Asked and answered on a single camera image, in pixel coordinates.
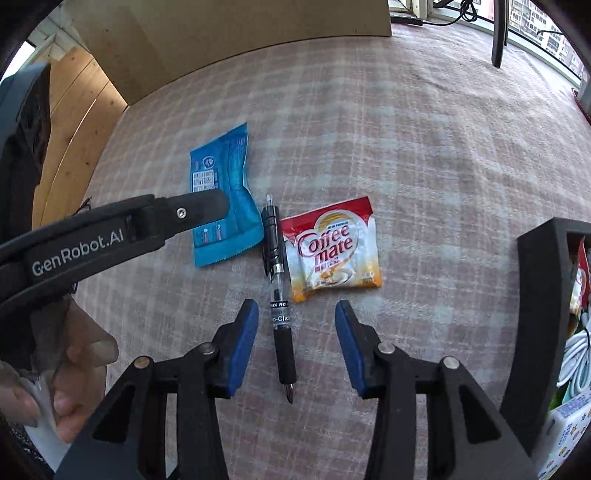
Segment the clear pen barrel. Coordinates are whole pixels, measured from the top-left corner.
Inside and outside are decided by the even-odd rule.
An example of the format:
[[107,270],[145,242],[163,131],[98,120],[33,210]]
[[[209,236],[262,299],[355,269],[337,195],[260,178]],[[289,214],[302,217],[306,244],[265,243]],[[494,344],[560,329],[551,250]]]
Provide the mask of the clear pen barrel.
[[273,328],[290,326],[290,282],[286,275],[286,273],[273,275],[269,285]]

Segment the blue plastic packet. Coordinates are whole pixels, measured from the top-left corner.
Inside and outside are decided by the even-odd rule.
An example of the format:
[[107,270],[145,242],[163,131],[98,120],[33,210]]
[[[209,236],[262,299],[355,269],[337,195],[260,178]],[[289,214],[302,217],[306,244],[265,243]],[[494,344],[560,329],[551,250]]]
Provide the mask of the blue plastic packet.
[[195,266],[204,267],[238,255],[262,240],[264,231],[246,185],[246,124],[192,150],[190,190],[223,190],[230,200],[228,215],[193,229]]

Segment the barcode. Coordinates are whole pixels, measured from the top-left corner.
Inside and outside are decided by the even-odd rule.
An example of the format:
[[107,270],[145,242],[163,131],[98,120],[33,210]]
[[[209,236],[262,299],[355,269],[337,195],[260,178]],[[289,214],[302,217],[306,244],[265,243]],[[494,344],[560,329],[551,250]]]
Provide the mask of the barcode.
[[193,172],[193,191],[202,192],[204,190],[214,189],[215,182],[213,170],[203,170]]

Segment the wall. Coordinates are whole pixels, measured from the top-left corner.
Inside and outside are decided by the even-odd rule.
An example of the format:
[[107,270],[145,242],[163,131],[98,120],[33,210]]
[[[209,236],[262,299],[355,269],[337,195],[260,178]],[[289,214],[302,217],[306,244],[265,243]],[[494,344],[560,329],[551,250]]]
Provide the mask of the wall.
[[33,201],[33,228],[72,215],[127,107],[96,60],[71,49],[51,67],[51,136]]
[[67,0],[63,8],[129,104],[187,73],[257,48],[391,35],[387,0]]

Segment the pen grip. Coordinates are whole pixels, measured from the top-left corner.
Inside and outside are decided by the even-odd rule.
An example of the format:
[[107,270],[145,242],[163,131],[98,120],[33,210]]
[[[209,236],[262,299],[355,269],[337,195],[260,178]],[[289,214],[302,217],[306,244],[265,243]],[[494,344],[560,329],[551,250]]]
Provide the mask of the pen grip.
[[273,330],[275,339],[275,353],[277,354],[277,368],[279,369],[279,382],[282,385],[296,383],[296,360],[294,359],[294,347],[291,340],[289,327]]

